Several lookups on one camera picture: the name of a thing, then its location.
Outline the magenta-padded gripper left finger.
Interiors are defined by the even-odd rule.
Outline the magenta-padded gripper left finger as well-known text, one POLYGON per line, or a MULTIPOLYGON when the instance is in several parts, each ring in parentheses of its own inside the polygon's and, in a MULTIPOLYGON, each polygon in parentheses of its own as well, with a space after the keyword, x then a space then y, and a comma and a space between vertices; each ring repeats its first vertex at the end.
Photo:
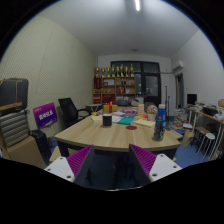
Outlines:
POLYGON ((58 157, 45 168, 45 171, 83 186, 86 180, 91 181, 88 174, 94 156, 94 146, 90 145, 68 157, 58 157))

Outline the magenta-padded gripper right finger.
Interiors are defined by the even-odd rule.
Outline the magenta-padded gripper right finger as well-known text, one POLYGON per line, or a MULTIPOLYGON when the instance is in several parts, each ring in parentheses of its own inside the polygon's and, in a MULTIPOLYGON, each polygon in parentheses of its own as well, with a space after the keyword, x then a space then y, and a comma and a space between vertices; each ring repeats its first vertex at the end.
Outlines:
POLYGON ((129 151, 151 182, 181 170, 181 167, 165 154, 155 155, 133 144, 129 145, 129 151))

